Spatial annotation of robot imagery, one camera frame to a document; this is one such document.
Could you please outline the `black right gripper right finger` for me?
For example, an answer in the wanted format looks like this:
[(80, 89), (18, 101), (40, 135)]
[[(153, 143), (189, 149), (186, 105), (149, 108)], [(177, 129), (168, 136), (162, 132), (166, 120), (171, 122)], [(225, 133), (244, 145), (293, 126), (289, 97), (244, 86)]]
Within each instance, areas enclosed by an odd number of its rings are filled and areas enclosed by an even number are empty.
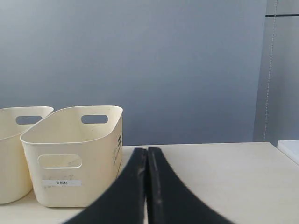
[(197, 198), (175, 174), (159, 147), (147, 155), (147, 209), (150, 224), (229, 224)]

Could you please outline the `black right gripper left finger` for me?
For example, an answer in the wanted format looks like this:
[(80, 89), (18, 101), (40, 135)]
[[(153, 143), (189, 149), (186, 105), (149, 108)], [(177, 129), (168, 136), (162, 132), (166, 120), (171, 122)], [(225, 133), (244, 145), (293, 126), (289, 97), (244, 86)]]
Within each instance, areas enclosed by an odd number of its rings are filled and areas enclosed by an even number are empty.
[(66, 224), (142, 224), (147, 151), (135, 148), (113, 184)]

